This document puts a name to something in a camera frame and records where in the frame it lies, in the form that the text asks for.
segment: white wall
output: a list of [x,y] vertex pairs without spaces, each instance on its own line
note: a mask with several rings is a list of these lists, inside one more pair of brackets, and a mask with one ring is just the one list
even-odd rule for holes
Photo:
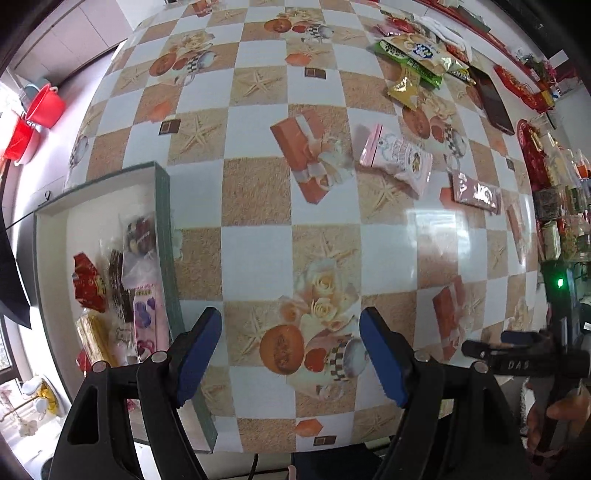
[[117,0],[125,18],[135,28],[138,24],[150,15],[162,9],[164,0]]
[[587,158],[591,158],[591,95],[585,86],[579,85],[558,100],[555,111],[573,151],[580,148]]

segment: red bucket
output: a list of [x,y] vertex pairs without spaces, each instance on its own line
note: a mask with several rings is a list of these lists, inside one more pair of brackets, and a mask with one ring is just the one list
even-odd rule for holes
[[46,84],[33,99],[26,120],[51,128],[60,119],[66,110],[66,103],[59,95]]

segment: white towel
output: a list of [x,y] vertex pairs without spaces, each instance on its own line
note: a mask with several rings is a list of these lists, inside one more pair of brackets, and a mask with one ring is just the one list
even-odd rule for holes
[[464,40],[460,35],[457,33],[452,32],[449,28],[443,25],[441,22],[435,20],[431,17],[419,17],[415,15],[414,21],[419,23],[429,30],[431,30],[435,35],[440,37],[442,40],[451,43],[455,47],[459,48],[463,52],[466,53],[466,57],[468,58],[468,62],[472,62],[472,48],[470,44]]

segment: smartphone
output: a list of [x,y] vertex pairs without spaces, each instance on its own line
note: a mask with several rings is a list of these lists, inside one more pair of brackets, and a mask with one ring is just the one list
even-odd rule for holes
[[501,132],[507,135],[515,135],[509,114],[505,109],[499,92],[496,90],[495,84],[492,83],[492,79],[485,72],[477,68],[470,67],[469,71],[470,76],[476,82],[476,89],[482,99],[482,105],[484,106],[488,121],[493,127],[501,130]]

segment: cable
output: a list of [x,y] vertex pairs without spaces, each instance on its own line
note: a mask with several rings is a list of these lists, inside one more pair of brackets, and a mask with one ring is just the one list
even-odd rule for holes
[[251,473],[248,474],[247,480],[252,480],[254,478],[257,464],[258,464],[258,453],[255,453],[255,457],[252,461]]

